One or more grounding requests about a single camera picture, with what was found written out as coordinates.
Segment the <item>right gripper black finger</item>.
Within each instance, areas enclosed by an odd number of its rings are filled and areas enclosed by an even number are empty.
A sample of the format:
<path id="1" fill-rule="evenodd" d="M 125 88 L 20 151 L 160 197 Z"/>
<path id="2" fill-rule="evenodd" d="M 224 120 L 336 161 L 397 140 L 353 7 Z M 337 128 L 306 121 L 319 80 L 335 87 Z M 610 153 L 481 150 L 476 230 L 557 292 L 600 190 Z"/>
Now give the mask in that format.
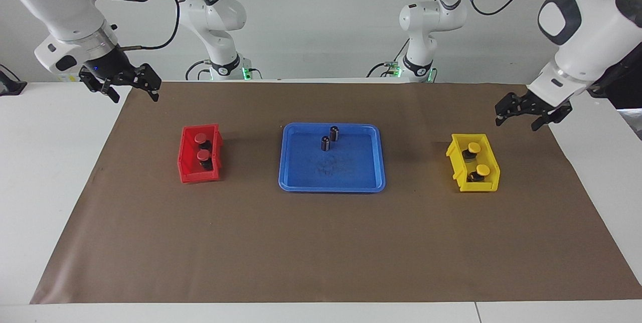
<path id="1" fill-rule="evenodd" d="M 152 101 L 158 102 L 162 79 L 151 65 L 144 63 L 137 68 L 123 71 L 122 80 L 127 86 L 146 92 Z"/>
<path id="2" fill-rule="evenodd" d="M 112 102 L 119 103 L 120 95 L 110 85 L 110 83 L 102 83 L 96 76 L 92 74 L 87 68 L 81 68 L 79 71 L 79 78 L 92 93 L 101 93 L 108 97 Z"/>

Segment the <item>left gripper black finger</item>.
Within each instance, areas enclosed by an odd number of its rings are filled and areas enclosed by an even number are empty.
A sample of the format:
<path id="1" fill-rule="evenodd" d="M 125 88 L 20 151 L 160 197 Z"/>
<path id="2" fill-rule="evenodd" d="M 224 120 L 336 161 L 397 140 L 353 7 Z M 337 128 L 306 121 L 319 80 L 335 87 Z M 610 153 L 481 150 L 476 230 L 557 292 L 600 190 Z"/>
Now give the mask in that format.
<path id="1" fill-rule="evenodd" d="M 510 117 L 520 116 L 530 111 L 528 100 L 513 92 L 508 93 L 495 104 L 495 124 L 502 126 Z"/>
<path id="2" fill-rule="evenodd" d="M 544 125 L 550 123 L 560 123 L 572 112 L 572 110 L 573 108 L 571 103 L 564 103 L 555 110 L 542 112 L 541 115 L 532 122 L 532 131 L 537 131 Z"/>

